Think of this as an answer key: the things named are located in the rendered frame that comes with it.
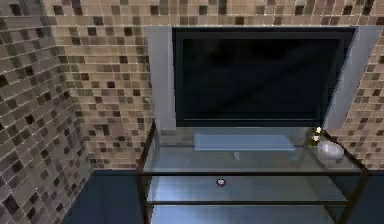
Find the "black and grey television set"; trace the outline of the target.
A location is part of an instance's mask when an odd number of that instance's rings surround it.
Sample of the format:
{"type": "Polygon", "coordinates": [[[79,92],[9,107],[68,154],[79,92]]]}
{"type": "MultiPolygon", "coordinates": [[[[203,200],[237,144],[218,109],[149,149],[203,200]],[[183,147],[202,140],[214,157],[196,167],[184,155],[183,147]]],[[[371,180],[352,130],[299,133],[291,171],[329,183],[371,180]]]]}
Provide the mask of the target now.
{"type": "Polygon", "coordinates": [[[274,137],[342,127],[378,26],[149,26],[161,131],[277,128],[274,137]]]}

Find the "glass television stand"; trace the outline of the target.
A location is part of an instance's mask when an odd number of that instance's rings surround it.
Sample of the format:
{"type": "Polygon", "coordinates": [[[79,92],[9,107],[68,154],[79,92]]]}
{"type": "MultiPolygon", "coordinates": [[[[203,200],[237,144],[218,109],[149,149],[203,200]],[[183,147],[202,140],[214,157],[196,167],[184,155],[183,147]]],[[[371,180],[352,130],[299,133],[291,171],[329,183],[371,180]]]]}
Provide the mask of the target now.
{"type": "Polygon", "coordinates": [[[344,156],[319,156],[310,134],[152,125],[136,174],[143,224],[347,224],[369,171],[323,130],[344,156]]]}

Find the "small green and white plant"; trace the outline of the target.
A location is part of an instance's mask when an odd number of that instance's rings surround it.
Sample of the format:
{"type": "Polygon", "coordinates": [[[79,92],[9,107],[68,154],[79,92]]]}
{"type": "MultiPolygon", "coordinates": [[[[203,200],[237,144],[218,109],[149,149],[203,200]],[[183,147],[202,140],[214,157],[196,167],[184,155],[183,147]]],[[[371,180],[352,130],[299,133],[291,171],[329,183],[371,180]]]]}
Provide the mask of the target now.
{"type": "Polygon", "coordinates": [[[312,148],[317,147],[320,142],[321,135],[322,135],[321,127],[312,128],[310,139],[309,139],[309,146],[312,148]]]}

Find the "white bowl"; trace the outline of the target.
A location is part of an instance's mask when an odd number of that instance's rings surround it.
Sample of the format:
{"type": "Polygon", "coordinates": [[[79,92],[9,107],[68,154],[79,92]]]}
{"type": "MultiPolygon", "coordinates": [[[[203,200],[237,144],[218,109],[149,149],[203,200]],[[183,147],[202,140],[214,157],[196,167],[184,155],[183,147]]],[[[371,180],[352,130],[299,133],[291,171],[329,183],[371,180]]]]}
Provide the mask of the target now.
{"type": "Polygon", "coordinates": [[[318,155],[327,158],[339,160],[344,156],[344,149],[331,141],[321,141],[317,146],[318,155]]]}

